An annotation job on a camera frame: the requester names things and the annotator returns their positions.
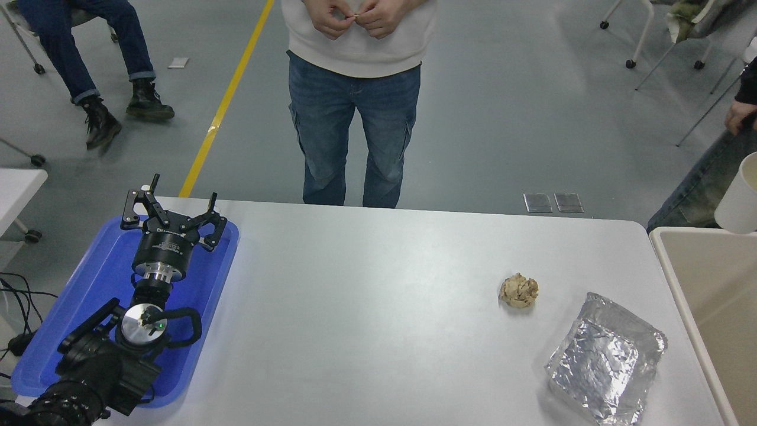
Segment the person's hand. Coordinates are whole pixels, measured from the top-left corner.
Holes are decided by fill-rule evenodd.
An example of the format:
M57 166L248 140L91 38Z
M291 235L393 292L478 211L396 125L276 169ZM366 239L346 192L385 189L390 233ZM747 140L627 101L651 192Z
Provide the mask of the person's hand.
M756 105L733 100L724 117L725 129L732 135L738 135L745 127L746 120L754 116Z

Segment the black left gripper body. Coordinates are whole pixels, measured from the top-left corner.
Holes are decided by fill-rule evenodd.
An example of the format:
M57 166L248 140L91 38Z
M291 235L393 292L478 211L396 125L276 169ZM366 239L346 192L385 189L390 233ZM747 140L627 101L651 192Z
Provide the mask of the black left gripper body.
M164 264L176 273L186 273L193 248L200 235L197 227L180 223L165 226L160 220L148 220L143 225L143 236L132 262L132 269L144 273L149 264Z

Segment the standing person's right hand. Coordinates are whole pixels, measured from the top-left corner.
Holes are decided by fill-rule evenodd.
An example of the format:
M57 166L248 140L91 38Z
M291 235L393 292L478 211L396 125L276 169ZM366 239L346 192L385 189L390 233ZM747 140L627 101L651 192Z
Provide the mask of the standing person's right hand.
M357 17L346 1L302 1L315 30L329 40L337 40Z

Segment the standing person's left hand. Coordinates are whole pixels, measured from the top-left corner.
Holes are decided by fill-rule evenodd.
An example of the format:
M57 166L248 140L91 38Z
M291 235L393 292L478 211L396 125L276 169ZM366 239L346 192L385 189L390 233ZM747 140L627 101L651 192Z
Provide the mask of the standing person's left hand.
M354 18L371 38L382 40L392 35L406 14L416 6L415 1L365 1Z

